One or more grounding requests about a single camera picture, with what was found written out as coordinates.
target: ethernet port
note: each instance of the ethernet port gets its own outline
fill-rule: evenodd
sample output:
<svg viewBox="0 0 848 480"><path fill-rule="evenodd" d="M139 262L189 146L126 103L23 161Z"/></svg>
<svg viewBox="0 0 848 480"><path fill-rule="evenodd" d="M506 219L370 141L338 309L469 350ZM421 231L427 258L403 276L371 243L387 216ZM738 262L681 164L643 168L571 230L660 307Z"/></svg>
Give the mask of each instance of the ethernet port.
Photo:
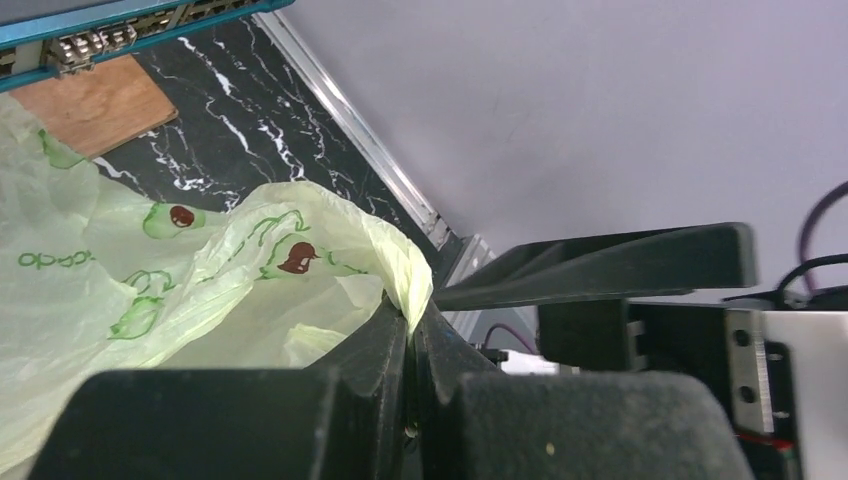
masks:
<svg viewBox="0 0 848 480"><path fill-rule="evenodd" d="M12 66L15 65L15 47L0 50L0 77L12 74Z"/></svg>

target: metal bracket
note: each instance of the metal bracket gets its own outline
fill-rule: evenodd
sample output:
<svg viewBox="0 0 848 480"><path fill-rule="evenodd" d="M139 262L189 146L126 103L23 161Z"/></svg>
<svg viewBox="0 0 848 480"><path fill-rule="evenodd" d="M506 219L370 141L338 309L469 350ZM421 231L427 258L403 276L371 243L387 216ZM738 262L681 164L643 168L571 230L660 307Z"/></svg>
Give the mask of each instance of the metal bracket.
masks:
<svg viewBox="0 0 848 480"><path fill-rule="evenodd" d="M763 333L763 312L729 309L724 317L734 423L761 435L774 433Z"/></svg>

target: light green plastic bag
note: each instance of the light green plastic bag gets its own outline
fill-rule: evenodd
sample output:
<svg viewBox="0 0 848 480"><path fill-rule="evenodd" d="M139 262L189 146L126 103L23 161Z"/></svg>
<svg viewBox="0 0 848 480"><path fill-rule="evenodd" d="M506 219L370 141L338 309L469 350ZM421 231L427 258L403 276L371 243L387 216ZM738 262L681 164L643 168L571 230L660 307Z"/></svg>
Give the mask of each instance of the light green plastic bag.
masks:
<svg viewBox="0 0 848 480"><path fill-rule="evenodd" d="M410 328L432 292L412 242L318 185L263 185L229 214L154 203L7 95L0 262L0 472L36 452L95 372L302 367L384 289Z"/></svg>

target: black marble surface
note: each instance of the black marble surface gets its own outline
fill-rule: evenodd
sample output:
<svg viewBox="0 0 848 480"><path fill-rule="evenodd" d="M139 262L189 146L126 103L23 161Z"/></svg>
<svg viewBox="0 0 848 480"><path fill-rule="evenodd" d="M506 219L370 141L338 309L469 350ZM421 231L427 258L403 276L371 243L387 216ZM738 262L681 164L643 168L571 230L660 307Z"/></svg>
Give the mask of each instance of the black marble surface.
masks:
<svg viewBox="0 0 848 480"><path fill-rule="evenodd" d="M147 197L229 211L258 185L311 180L409 236L436 283L461 248L437 251L265 32L243 19L135 54L179 110L104 155L101 171Z"/></svg>

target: green printed logo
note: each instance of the green printed logo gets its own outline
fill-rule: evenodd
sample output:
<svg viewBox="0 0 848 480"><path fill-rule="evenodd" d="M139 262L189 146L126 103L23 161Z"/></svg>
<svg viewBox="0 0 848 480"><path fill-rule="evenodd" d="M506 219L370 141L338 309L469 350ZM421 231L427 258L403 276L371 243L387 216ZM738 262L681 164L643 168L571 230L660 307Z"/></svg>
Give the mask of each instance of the green printed logo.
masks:
<svg viewBox="0 0 848 480"><path fill-rule="evenodd" d="M35 267L36 270L41 270L42 268L51 267L51 266L59 266L64 268L76 267L78 265L82 265L86 262L97 260L94 258L94 255L91 254L89 250L80 250L74 254L68 255L67 257L57 257L56 255L50 255L48 253L22 253L18 257L18 265L22 267Z"/></svg>
<svg viewBox="0 0 848 480"><path fill-rule="evenodd" d="M163 295L176 288L171 274L164 270L139 270L124 283L140 290L126 313L109 327L110 340L135 340L149 333L162 312Z"/></svg>
<svg viewBox="0 0 848 480"><path fill-rule="evenodd" d="M141 229L150 238L174 238L186 230L194 230L206 225L206 213L203 210L177 205L174 203L154 203L144 217Z"/></svg>
<svg viewBox="0 0 848 480"><path fill-rule="evenodd" d="M118 320L109 327L110 340L135 340L153 329L153 324L162 311L162 298L136 297L132 305Z"/></svg>
<svg viewBox="0 0 848 480"><path fill-rule="evenodd" d="M257 239L256 244L260 247L262 245L264 245L265 244L265 235L267 235L268 232L272 228L283 223L283 221L288 219L288 218L294 218L294 220L295 220L294 231L295 232L305 232L305 231L307 231L311 228L310 226L306 225L306 223L303 221L303 215L300 213L300 210L289 210L288 212L285 212L284 214L280 215L279 217L264 218L264 219L260 220L259 222L257 222L256 225L253 226L253 230L247 235L247 237L245 237L244 240L242 240L238 244L238 246L236 247L236 251L233 252L232 255L230 255L230 258L228 258L227 261L224 262L224 265L233 261L233 259L236 258L236 256L238 256L238 254L241 253L242 250L244 250L244 247L247 246L247 242L250 241L253 237L259 235L259 238ZM212 275L211 277L204 278L203 280L200 281L200 283L208 282L209 280L212 280L213 278L218 276L219 273L221 273L221 270L223 270L223 268L224 267L221 266L221 268L219 268L218 271L215 272L214 275Z"/></svg>
<svg viewBox="0 0 848 480"><path fill-rule="evenodd" d="M284 236L274 245L268 263L259 271L261 279L269 279L303 275L312 267L317 267L320 273L339 277L367 273L339 262L333 258L333 252L321 247L316 249L307 238L296 233Z"/></svg>
<svg viewBox="0 0 848 480"><path fill-rule="evenodd" d="M140 288L139 295L144 295L151 288L159 294L163 294L176 287L171 274L164 270L139 270L127 277L124 283L131 287Z"/></svg>

